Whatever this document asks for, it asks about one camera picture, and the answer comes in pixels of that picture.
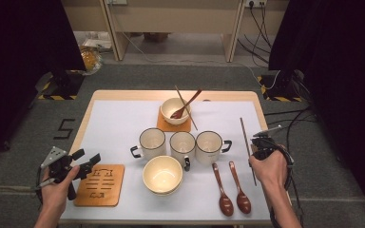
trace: wooden trivet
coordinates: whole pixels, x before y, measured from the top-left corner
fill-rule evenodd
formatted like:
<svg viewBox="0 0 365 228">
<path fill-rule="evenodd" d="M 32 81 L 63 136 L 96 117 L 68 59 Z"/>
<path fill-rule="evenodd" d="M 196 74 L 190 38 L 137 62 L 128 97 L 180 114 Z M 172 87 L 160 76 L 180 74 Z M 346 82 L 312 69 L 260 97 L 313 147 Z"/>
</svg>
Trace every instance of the wooden trivet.
<svg viewBox="0 0 365 228">
<path fill-rule="evenodd" d="M 116 206 L 120 199 L 125 167 L 123 164 L 96 164 L 81 180 L 75 206 Z"/>
<path fill-rule="evenodd" d="M 162 111 L 159 109 L 157 128 L 165 132 L 178 132 L 178 131 L 191 131 L 191 119 L 188 118 L 186 122 L 179 125 L 174 125 L 167 122 L 162 115 Z"/>
</svg>

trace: wooden spoon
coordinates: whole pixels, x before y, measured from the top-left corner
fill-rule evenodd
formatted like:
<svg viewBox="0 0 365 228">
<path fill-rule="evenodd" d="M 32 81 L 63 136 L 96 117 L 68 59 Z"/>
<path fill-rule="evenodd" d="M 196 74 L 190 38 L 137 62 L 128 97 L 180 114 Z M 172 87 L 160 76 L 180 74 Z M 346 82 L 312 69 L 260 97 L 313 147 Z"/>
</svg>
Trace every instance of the wooden spoon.
<svg viewBox="0 0 365 228">
<path fill-rule="evenodd" d="M 215 173 L 216 180 L 218 181 L 219 188 L 221 190 L 221 198 L 219 199 L 219 207 L 221 211 L 228 217 L 231 217 L 234 212 L 233 202 L 224 193 L 223 187 L 221 186 L 221 176 L 219 175 L 218 166 L 213 163 L 213 172 Z"/>
<path fill-rule="evenodd" d="M 187 106 L 189 106 L 190 103 L 192 103 L 192 101 L 194 101 L 198 95 L 200 95 L 200 93 L 202 92 L 202 89 L 198 89 L 198 91 L 194 94 L 194 96 L 191 98 L 191 100 L 189 100 L 182 108 L 180 108 L 179 110 L 175 111 L 172 115 L 171 115 L 171 119 L 179 119 L 182 117 L 183 115 L 183 111 L 185 110 L 185 108 Z"/>
<path fill-rule="evenodd" d="M 229 164 L 230 164 L 230 170 L 232 171 L 234 181 L 236 182 L 237 189 L 239 191 L 239 193 L 237 194 L 237 205 L 244 214 L 249 214 L 251 212 L 251 201 L 250 201 L 250 199 L 247 198 L 245 193 L 241 190 L 240 183 L 239 183 L 239 177 L 237 176 L 237 172 L 236 172 L 236 166 L 234 165 L 234 163 L 232 161 L 229 162 Z"/>
</svg>

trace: black curtain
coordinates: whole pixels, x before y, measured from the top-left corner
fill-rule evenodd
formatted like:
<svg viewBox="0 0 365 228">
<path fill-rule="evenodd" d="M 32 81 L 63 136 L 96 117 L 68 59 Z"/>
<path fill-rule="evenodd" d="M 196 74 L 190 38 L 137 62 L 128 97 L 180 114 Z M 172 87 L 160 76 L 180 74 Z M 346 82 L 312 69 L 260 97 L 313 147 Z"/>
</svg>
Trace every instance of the black curtain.
<svg viewBox="0 0 365 228">
<path fill-rule="evenodd" d="M 0 1 L 0 140 L 38 80 L 66 69 L 85 66 L 61 1 Z"/>
<path fill-rule="evenodd" d="M 304 72 L 327 136 L 365 195 L 365 2 L 291 0 L 270 68 Z"/>
</svg>

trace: small white bowl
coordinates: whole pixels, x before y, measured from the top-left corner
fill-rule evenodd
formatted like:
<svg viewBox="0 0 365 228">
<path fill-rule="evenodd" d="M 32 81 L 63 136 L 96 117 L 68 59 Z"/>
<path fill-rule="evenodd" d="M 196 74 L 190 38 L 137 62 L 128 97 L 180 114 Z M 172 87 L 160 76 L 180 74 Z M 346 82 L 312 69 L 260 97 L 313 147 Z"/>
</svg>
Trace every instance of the small white bowl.
<svg viewBox="0 0 365 228">
<path fill-rule="evenodd" d="M 183 179 L 183 168 L 170 156 L 158 156 L 150 160 L 144 167 L 144 185 L 159 195 L 171 194 Z"/>
<path fill-rule="evenodd" d="M 186 122 L 186 120 L 188 120 L 188 112 L 186 111 L 186 109 L 189 110 L 189 113 L 191 113 L 191 105 L 189 105 L 185 111 L 182 114 L 182 117 L 179 119 L 171 119 L 171 115 L 179 110 L 180 108 L 183 107 L 183 102 L 180 98 L 170 98 L 167 101 L 165 101 L 162 106 L 160 107 L 160 110 L 162 112 L 162 115 L 164 117 L 164 119 L 170 123 L 170 124 L 174 124 L 174 125 L 179 125 L 179 124 L 183 124 L 184 122 Z"/>
</svg>

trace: mug handle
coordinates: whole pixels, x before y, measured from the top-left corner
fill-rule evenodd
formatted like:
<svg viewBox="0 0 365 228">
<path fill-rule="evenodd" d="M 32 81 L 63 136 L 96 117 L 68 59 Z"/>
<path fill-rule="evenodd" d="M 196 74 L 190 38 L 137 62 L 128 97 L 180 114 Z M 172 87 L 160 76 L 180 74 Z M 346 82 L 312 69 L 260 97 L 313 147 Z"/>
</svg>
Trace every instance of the mug handle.
<svg viewBox="0 0 365 228">
<path fill-rule="evenodd" d="M 189 162 L 188 156 L 183 157 L 183 160 L 185 161 L 185 167 L 183 169 L 188 172 L 191 168 L 191 162 Z"/>
<path fill-rule="evenodd" d="M 135 150 L 137 150 L 137 149 L 140 149 L 141 147 L 140 146 L 138 146 L 138 145 L 135 145 L 135 146 L 133 146 L 133 147 L 131 147 L 131 154 L 132 154 L 132 156 L 135 158 L 135 159 L 139 159 L 142 155 L 141 154 L 134 154 L 133 152 L 135 151 Z"/>
<path fill-rule="evenodd" d="M 229 145 L 227 146 L 227 148 L 223 149 L 221 151 L 221 153 L 225 153 L 225 152 L 229 151 L 230 147 L 232 147 L 232 141 L 223 141 L 223 142 L 224 142 L 224 144 L 229 144 Z"/>
</svg>

